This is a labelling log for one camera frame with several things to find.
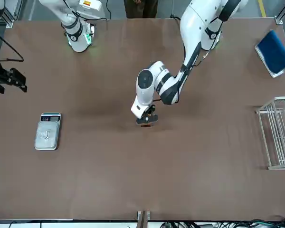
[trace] table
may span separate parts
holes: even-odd
[[[160,220],[285,216],[285,171],[266,170],[254,113],[285,95],[285,74],[272,79],[254,50],[270,29],[285,44],[274,19],[224,24],[180,102],[158,103],[159,121],[146,129],[130,111],[136,77],[156,60],[178,72],[176,21],[98,23],[84,53],[58,22],[16,22],[5,38],[25,62],[3,66],[27,77],[28,93],[6,86],[0,95],[0,219],[135,219],[143,209]],[[42,112],[62,113],[57,151],[34,149]]]

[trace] black cable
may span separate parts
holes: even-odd
[[[212,22],[214,22],[217,18],[218,18],[218,17],[215,17],[215,18],[210,22],[210,24],[211,24]]]
[[[16,222],[15,222],[15,221],[12,221],[12,222],[9,224],[9,228],[11,227],[11,225],[12,225],[13,223],[16,223]]]
[[[110,13],[110,20],[111,20],[111,18],[112,18],[112,13],[111,13],[111,11],[109,10],[109,8],[108,8],[108,1],[109,0],[106,0],[106,4],[105,4],[105,6],[106,6],[106,9],[109,11],[109,13]]]
[[[77,18],[82,18],[82,19],[84,19],[84,20],[106,20],[106,21],[108,21],[107,18],[89,19],[89,18],[82,17],[79,13],[73,11],[73,10],[69,7],[69,5],[67,4],[66,0],[62,0],[62,1],[65,3],[65,5],[71,10],[71,12],[72,12]]]
[[[7,46],[9,46],[21,59],[14,59],[14,58],[4,58],[4,59],[0,59],[0,62],[8,62],[8,61],[12,61],[12,62],[23,62],[24,58],[22,57],[22,55],[15,49],[13,48],[7,41],[5,41],[4,38],[2,38],[0,36],[0,40],[2,40]]]
[[[222,25],[223,25],[223,21],[222,21],[222,23],[220,24],[219,29],[216,31],[216,33],[220,31],[220,29],[222,28]],[[215,41],[216,41],[216,40],[217,40],[217,36],[215,37],[215,39],[214,39],[214,41],[213,41],[213,43],[212,43],[210,49],[209,49],[209,50],[206,50],[206,51],[208,51],[208,53],[211,51],[211,49],[212,49],[213,45],[215,44]],[[204,60],[204,59],[200,60],[198,64],[194,64],[193,66],[194,66],[194,67],[197,67],[203,60]]]

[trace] person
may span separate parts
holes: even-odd
[[[155,18],[158,0],[123,0],[127,18]]]

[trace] wire basket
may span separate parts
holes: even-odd
[[[285,170],[285,96],[256,110],[268,156],[270,170]]]

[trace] white robotic arm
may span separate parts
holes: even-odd
[[[85,19],[105,18],[101,1],[98,0],[39,0],[60,20],[66,30],[69,45],[76,52],[85,51],[92,44],[94,26]]]
[[[136,98],[131,111],[137,117],[137,124],[149,124],[157,121],[153,115],[154,91],[165,105],[179,101],[180,92],[199,56],[203,43],[217,43],[222,22],[228,20],[239,8],[241,0],[192,0],[180,20],[180,34],[185,48],[185,59],[176,76],[171,75],[161,62],[155,62],[148,69],[142,70],[136,81]],[[208,25],[216,19],[221,23],[213,32]]]

